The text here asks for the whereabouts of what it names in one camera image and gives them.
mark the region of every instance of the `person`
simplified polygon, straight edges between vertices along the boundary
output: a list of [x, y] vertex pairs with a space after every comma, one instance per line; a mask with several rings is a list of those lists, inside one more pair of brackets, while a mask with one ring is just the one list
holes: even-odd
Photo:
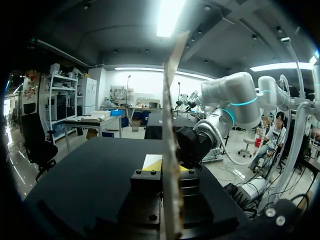
[[[263, 138], [264, 141], [268, 140], [268, 142], [261, 147], [259, 153], [254, 158], [252, 163], [248, 166], [248, 168], [254, 171], [256, 166], [258, 165], [260, 158], [262, 158], [265, 155], [270, 157], [274, 153], [274, 151], [277, 150], [278, 146], [282, 147], [282, 145], [285, 142], [285, 134], [286, 134], [284, 121], [285, 121], [285, 114], [282, 111], [279, 111], [276, 114], [275, 124], [270, 128], [269, 132]], [[272, 164], [272, 160], [269, 160], [268, 163], [264, 164], [264, 167], [262, 169], [263, 176], [265, 176], [268, 173], [268, 170], [271, 164]]]

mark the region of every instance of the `black chair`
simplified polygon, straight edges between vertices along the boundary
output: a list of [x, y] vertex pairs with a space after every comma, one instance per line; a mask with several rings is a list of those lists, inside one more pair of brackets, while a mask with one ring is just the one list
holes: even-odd
[[47, 141], [38, 113], [22, 116], [21, 125], [27, 157], [30, 163], [38, 165], [39, 173], [35, 178], [38, 181], [45, 171], [49, 171], [56, 165], [56, 161], [53, 159], [58, 153], [58, 148], [54, 145], [53, 140], [55, 131], [47, 132], [50, 135], [50, 141]]

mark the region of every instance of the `fluorescent light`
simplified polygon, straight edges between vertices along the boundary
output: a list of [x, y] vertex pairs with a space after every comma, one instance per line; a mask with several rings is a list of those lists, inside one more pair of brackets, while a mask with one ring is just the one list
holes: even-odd
[[313, 56], [312, 58], [310, 58], [309, 63], [311, 63], [312, 65], [315, 65], [315, 63], [317, 62], [317, 59], [315, 56]]
[[[304, 70], [312, 70], [313, 65], [309, 62], [299, 62], [299, 68]], [[250, 69], [254, 72], [267, 71], [267, 70], [276, 70], [276, 69], [296, 69], [297, 64], [295, 62], [282, 62], [274, 63], [262, 66], [251, 67]]]
[[115, 70], [143, 70], [143, 71], [156, 71], [163, 72], [163, 69], [160, 68], [149, 68], [149, 67], [115, 67]]
[[16, 90], [14, 90], [13, 94], [16, 94], [16, 92], [19, 90], [19, 88], [20, 88], [20, 86], [18, 86], [18, 87], [16, 88]]
[[[115, 70], [142, 70], [142, 71], [155, 71], [155, 72], [163, 72], [163, 69], [160, 68], [149, 68], [149, 67], [115, 67]], [[193, 74], [193, 73], [187, 73], [183, 71], [176, 71], [176, 74], [179, 75], [184, 75], [184, 76], [189, 76], [197, 79], [203, 79], [203, 80], [213, 80], [213, 78], [207, 77], [207, 76], [201, 76], [198, 74]]]
[[187, 73], [187, 72], [182, 72], [182, 71], [176, 71], [175, 73], [180, 74], [180, 75], [190, 76], [193, 78], [203, 79], [203, 80], [213, 80], [213, 78], [210, 78], [207, 76], [201, 76], [201, 75], [193, 74], [193, 73]]
[[170, 38], [185, 0], [161, 0], [156, 35]]

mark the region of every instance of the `blue box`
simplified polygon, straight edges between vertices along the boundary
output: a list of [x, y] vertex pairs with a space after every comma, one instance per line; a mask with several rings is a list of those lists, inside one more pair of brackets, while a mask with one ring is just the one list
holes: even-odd
[[124, 111], [122, 111], [122, 110], [118, 110], [118, 111], [111, 110], [110, 112], [111, 112], [111, 116], [121, 116]]

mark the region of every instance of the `floor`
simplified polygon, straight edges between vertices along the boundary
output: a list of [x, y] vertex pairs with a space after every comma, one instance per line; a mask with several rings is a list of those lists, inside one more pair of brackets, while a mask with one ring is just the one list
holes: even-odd
[[[6, 132], [9, 138], [9, 154], [7, 161], [9, 162], [12, 175], [15, 179], [17, 190], [20, 193], [21, 198], [24, 199], [36, 184], [35, 178], [39, 172], [38, 167], [28, 161], [26, 150], [23, 147], [23, 138], [20, 134], [19, 129], [7, 128]], [[119, 131], [109, 132], [113, 132], [116, 138], [119, 137]], [[76, 132], [73, 132], [69, 135], [71, 151], [79, 147], [87, 140], [86, 134], [87, 131], [84, 130], [82, 136], [78, 136]], [[242, 163], [248, 162], [249, 164], [253, 160], [252, 158], [242, 157], [238, 155], [238, 151], [246, 147], [246, 144], [243, 142], [244, 134], [245, 133], [243, 131], [232, 130], [229, 133], [229, 139], [226, 148], [231, 157], [236, 161]], [[123, 138], [144, 139], [144, 136], [145, 129], [143, 127], [140, 127], [138, 132], [132, 132], [131, 127], [125, 127], [122, 131]], [[68, 154], [65, 138], [57, 141], [56, 146], [58, 147], [58, 154], [54, 159], [59, 162], [63, 160], [63, 158]], [[253, 145], [250, 145], [248, 149], [251, 151], [251, 153], [253, 153], [256, 148]], [[229, 183], [232, 183], [234, 185], [244, 183], [249, 178], [254, 176], [253, 172], [247, 167], [247, 164], [235, 165], [226, 157], [226, 155], [223, 155], [222, 161], [206, 162], [205, 165], [217, 178], [222, 186], [225, 186]], [[39, 181], [41, 181], [41, 178], [45, 177], [45, 175], [46, 173], [44, 173], [43, 176], [40, 177]], [[278, 176], [279, 170], [276, 169], [273, 177], [277, 178]], [[299, 175], [299, 171], [296, 170], [287, 188], [290, 190], [284, 192], [281, 198], [291, 199], [298, 194], [305, 193], [311, 182], [312, 174], [308, 169], [306, 169], [304, 174], [302, 175]], [[314, 189], [318, 185], [318, 182], [319, 181], [317, 180], [316, 183], [312, 185], [311, 190], [313, 192], [315, 192]]]

